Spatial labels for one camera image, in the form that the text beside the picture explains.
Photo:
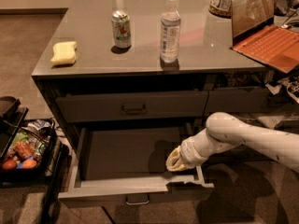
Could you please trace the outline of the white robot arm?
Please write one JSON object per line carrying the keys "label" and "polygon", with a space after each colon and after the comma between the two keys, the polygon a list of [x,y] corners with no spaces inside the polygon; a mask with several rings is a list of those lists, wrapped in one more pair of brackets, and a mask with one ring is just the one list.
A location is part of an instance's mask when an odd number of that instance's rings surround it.
{"label": "white robot arm", "polygon": [[206,120],[204,130],[183,140],[168,156],[166,168],[179,172],[201,166],[210,156],[245,145],[299,172],[299,135],[249,125],[223,112]]}

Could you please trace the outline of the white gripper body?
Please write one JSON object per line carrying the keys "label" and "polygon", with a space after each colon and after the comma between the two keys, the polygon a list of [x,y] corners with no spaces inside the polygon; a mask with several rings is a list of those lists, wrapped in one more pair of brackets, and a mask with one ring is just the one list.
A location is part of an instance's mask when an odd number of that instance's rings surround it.
{"label": "white gripper body", "polygon": [[209,143],[205,136],[191,136],[180,145],[180,157],[188,167],[199,166],[209,157]]}

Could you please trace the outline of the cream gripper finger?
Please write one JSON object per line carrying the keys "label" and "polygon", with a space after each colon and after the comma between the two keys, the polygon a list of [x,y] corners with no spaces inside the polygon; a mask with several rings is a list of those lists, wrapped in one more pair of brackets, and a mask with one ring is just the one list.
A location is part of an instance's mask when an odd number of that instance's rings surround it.
{"label": "cream gripper finger", "polygon": [[194,164],[183,163],[181,160],[175,162],[172,161],[166,162],[166,168],[170,172],[182,172],[182,171],[193,169],[194,167],[195,167]]}
{"label": "cream gripper finger", "polygon": [[166,161],[178,161],[180,160],[180,147],[176,147],[168,156]]}

